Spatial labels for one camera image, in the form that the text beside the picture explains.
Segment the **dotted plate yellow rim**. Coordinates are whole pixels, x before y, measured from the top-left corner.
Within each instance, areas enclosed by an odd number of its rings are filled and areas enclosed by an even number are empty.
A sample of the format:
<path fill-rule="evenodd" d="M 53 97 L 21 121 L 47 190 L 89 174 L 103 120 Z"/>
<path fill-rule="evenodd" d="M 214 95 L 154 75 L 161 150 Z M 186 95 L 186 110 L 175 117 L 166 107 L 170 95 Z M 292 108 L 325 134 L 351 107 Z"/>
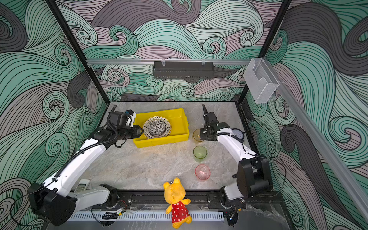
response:
<path fill-rule="evenodd" d="M 162 136 L 158 136 L 158 137 L 153 137 L 148 133 L 148 123 L 152 120 L 162 120 L 166 123 L 166 132 L 162 135 Z M 171 124 L 169 122 L 168 119 L 164 118 L 164 117 L 160 117 L 160 116 L 154 116 L 149 118 L 148 120 L 145 121 L 144 125 L 143 125 L 143 130 L 144 130 L 144 135 L 147 139 L 156 139 L 156 138 L 162 138 L 162 137 L 167 137 L 170 135 L 171 133 Z"/>

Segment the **black leaf patterned bowl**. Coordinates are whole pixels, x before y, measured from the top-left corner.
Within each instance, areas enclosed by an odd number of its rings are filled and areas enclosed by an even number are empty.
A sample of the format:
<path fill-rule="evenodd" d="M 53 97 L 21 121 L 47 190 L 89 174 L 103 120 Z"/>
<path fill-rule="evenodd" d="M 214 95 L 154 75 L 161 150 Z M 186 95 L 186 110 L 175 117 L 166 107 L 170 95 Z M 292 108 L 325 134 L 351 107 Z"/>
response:
<path fill-rule="evenodd" d="M 148 133 L 153 137 L 162 136 L 166 132 L 166 123 L 162 120 L 152 120 L 148 123 Z"/>

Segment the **amber plastic cup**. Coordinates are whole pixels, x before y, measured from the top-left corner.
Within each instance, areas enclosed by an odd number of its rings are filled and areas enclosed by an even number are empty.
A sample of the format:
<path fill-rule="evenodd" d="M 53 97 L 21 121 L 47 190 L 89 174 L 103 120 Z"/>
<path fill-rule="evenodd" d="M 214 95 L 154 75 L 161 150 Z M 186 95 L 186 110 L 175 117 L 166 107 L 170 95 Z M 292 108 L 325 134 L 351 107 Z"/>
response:
<path fill-rule="evenodd" d="M 203 142 L 203 140 L 200 138 L 200 134 L 201 134 L 200 129 L 194 130 L 192 136 L 193 136 L 193 140 L 194 140 L 195 143 Z"/>

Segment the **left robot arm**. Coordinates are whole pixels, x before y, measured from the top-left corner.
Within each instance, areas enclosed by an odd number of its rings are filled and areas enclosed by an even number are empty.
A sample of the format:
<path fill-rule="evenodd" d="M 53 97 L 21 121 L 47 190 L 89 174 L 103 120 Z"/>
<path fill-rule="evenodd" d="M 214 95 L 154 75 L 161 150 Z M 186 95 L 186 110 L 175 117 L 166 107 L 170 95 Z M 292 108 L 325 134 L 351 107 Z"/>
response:
<path fill-rule="evenodd" d="M 109 209 L 118 203 L 117 189 L 103 184 L 95 189 L 72 191 L 88 167 L 118 140 L 139 138 L 144 130 L 134 123 L 137 114 L 132 110 L 108 113 L 106 127 L 96 128 L 81 148 L 43 183 L 32 184 L 27 190 L 31 211 L 55 226 L 65 223 L 74 213 L 105 205 Z"/>

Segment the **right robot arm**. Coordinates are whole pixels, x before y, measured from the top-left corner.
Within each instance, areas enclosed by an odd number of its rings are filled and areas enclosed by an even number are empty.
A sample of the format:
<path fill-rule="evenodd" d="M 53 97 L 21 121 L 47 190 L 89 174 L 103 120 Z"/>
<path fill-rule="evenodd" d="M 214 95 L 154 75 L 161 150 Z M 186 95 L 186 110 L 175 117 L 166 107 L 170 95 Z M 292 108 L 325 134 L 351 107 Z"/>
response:
<path fill-rule="evenodd" d="M 203 104 L 204 127 L 200 139 L 222 144 L 238 164 L 236 181 L 223 188 L 227 200 L 249 198 L 273 188 L 270 159 L 258 155 L 244 144 L 244 138 L 235 134 L 225 122 L 219 122 L 214 112 Z"/>

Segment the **green plastic cup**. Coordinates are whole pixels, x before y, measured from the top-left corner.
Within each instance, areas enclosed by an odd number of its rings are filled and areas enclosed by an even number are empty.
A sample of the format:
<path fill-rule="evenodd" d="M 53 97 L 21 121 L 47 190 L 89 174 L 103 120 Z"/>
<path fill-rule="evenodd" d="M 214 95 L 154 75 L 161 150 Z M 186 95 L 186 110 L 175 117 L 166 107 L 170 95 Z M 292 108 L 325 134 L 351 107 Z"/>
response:
<path fill-rule="evenodd" d="M 193 156 L 196 162 L 202 162 L 207 157 L 207 149 L 203 146 L 196 146 L 193 149 Z"/>

